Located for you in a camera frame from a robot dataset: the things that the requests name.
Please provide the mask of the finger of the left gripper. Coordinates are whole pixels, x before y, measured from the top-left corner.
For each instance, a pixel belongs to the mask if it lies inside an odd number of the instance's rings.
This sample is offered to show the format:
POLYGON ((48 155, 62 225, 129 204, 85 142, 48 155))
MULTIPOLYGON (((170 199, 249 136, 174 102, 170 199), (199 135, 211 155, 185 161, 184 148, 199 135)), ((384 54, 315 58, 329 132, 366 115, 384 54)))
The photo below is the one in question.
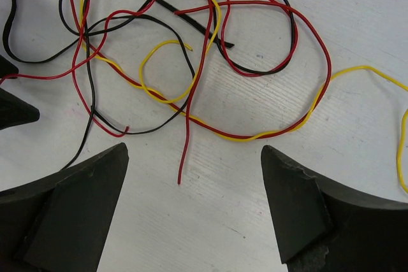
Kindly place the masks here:
MULTIPOLYGON (((1 78, 12 75, 16 78, 19 72, 18 68, 9 60, 1 56, 1 78)), ((40 111, 29 103, 19 99, 1 89, 1 130, 36 122, 40 118, 40 111)))

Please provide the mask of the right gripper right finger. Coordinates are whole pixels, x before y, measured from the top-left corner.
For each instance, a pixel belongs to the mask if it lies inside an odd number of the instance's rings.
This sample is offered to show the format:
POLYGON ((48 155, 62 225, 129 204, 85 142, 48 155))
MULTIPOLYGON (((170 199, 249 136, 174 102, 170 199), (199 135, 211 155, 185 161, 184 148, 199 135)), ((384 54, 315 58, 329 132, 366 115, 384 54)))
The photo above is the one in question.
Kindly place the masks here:
POLYGON ((406 271, 407 204, 350 188, 269 145, 263 181, 289 271, 406 271))

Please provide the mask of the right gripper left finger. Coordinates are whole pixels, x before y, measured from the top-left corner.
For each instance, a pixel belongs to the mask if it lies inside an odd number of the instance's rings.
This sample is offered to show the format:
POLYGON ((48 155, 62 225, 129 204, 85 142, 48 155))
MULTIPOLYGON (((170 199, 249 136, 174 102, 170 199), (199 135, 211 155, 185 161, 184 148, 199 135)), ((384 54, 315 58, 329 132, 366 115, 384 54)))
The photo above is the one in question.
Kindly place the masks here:
POLYGON ((128 162, 119 143, 1 191, 1 271, 97 271, 128 162))

